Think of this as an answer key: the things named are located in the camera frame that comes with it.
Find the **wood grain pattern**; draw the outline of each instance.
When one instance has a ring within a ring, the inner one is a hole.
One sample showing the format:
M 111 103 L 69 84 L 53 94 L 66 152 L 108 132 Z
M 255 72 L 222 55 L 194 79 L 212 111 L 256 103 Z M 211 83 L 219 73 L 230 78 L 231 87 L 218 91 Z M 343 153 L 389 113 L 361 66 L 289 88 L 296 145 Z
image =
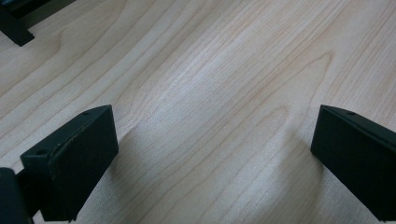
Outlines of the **wood grain pattern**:
M 396 130 L 395 10 L 76 1 L 23 48 L 0 35 L 0 164 L 112 104 L 120 154 L 76 223 L 377 223 L 309 146 L 321 104 Z

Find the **wood grain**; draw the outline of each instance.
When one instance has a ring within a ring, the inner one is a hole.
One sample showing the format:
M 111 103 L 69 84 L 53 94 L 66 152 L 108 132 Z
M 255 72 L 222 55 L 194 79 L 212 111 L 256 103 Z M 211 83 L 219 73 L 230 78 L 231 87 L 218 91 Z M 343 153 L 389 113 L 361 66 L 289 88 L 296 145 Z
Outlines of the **wood grain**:
M 309 147 L 321 104 L 396 130 L 395 10 L 76 1 L 0 35 L 0 164 L 112 104 L 120 154 L 76 223 L 378 223 Z

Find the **wooden surface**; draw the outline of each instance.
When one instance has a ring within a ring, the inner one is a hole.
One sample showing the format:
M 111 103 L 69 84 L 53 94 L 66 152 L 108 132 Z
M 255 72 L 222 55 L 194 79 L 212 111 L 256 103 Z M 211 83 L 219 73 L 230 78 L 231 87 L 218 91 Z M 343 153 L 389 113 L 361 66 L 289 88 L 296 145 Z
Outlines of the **wooden surface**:
M 0 164 L 112 104 L 120 154 L 76 223 L 378 223 L 309 147 L 321 104 L 396 130 L 395 10 L 78 0 L 0 35 Z

